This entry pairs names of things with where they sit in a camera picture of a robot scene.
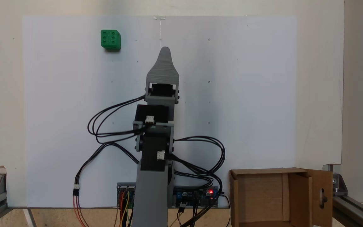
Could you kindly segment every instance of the cardboard box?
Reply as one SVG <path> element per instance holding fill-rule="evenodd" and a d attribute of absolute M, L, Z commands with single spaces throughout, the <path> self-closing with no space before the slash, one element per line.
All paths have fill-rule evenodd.
<path fill-rule="evenodd" d="M 332 227 L 332 172 L 277 168 L 230 174 L 232 227 Z"/>

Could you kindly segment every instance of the white board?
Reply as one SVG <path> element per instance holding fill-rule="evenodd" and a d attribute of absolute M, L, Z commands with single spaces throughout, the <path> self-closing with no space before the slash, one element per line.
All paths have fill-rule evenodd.
<path fill-rule="evenodd" d="M 100 46 L 102 29 L 119 30 L 120 52 Z M 87 122 L 144 93 L 161 46 L 170 47 L 180 74 L 175 138 L 208 135 L 223 142 L 226 160 L 217 174 L 224 191 L 229 169 L 294 166 L 295 17 L 25 17 L 28 207 L 72 206 L 75 174 L 98 147 Z M 130 129 L 135 106 L 116 113 L 103 130 Z M 140 157 L 133 139 L 120 143 Z M 176 142 L 175 154 L 209 168 L 219 150 Z M 81 205 L 115 206 L 116 183 L 135 179 L 136 165 L 106 148 L 82 173 Z M 199 183 L 176 177 L 178 185 Z"/>

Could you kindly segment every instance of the circuit board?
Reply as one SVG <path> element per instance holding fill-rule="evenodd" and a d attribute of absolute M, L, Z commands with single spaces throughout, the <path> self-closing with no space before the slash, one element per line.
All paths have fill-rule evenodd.
<path fill-rule="evenodd" d="M 130 194 L 127 208 L 134 208 L 135 183 L 117 183 L 117 207 L 120 206 L 122 193 L 124 193 L 123 206 L 127 204 L 127 197 Z"/>
<path fill-rule="evenodd" d="M 196 190 L 197 186 L 175 186 L 173 190 L 174 207 L 191 208 L 193 205 L 198 207 L 206 207 L 213 202 L 218 193 L 218 187 L 212 186 L 205 189 Z"/>
<path fill-rule="evenodd" d="M 186 208 L 192 208 L 196 204 L 199 208 L 206 207 L 209 205 L 218 193 L 218 187 L 212 186 L 205 189 L 196 189 L 197 186 L 175 186 L 173 189 L 173 201 L 172 207 L 179 208 L 180 205 Z M 130 198 L 128 202 L 128 209 L 134 208 L 135 200 L 135 182 L 128 183 L 117 183 L 117 207 L 120 205 L 120 197 L 123 192 L 125 192 L 124 203 L 127 203 L 127 195 L 130 193 Z M 218 207 L 218 201 L 215 202 L 214 207 Z"/>

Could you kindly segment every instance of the green die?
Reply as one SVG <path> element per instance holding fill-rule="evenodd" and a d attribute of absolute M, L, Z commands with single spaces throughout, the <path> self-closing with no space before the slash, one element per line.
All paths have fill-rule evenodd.
<path fill-rule="evenodd" d="M 102 30 L 101 45 L 106 50 L 120 50 L 121 36 L 117 30 Z"/>

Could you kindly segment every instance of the robotic arm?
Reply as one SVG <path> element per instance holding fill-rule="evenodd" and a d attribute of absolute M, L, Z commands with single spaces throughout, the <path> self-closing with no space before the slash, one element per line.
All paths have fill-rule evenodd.
<path fill-rule="evenodd" d="M 147 74 L 145 101 L 138 105 L 133 128 L 145 128 L 138 135 L 136 149 L 142 152 L 138 164 L 133 227 L 167 227 L 167 210 L 172 204 L 173 161 L 165 153 L 173 151 L 175 105 L 178 103 L 179 74 L 168 47 Z"/>

